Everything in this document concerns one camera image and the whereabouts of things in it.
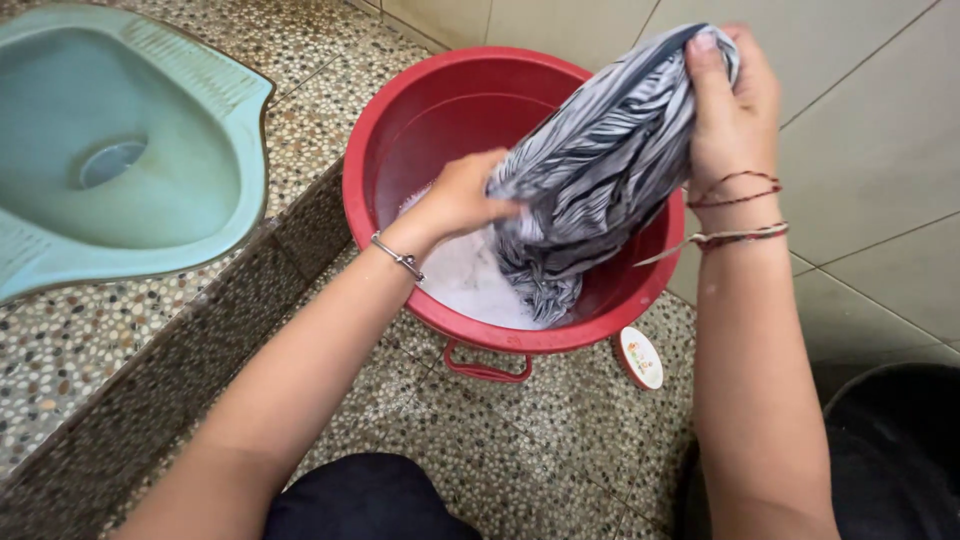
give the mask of soap suds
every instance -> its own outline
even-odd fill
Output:
[[[430,189],[418,191],[400,207],[400,215]],[[493,226],[444,242],[420,267],[420,288],[444,306],[471,319],[518,330],[543,330],[496,266],[491,249]]]

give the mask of silver bangle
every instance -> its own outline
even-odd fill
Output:
[[[414,280],[417,283],[420,283],[426,279],[426,276],[424,276],[423,273],[414,266],[417,264],[417,259],[412,255],[398,255],[394,250],[385,246],[383,242],[380,241],[380,231],[373,233],[373,236],[370,237],[370,242],[372,242],[374,246],[387,252],[387,255],[394,258],[396,262],[399,262],[405,266],[407,270],[410,270],[410,273],[414,275]]]

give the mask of striped cloth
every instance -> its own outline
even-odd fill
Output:
[[[707,24],[676,28],[600,70],[493,170],[487,196],[529,206],[496,225],[494,250],[538,321],[558,322],[581,274],[613,257],[688,178],[694,101],[684,45],[702,32],[716,35],[732,83],[739,60],[726,35]]]

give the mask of light blue squat toilet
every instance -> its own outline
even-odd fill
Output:
[[[131,12],[55,5],[0,26],[0,303],[237,247],[263,217],[273,91]]]

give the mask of left hand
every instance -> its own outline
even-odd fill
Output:
[[[487,178],[506,154],[506,149],[498,148],[451,161],[423,198],[401,217],[418,220],[440,241],[518,215],[521,203],[488,199],[484,194]]]

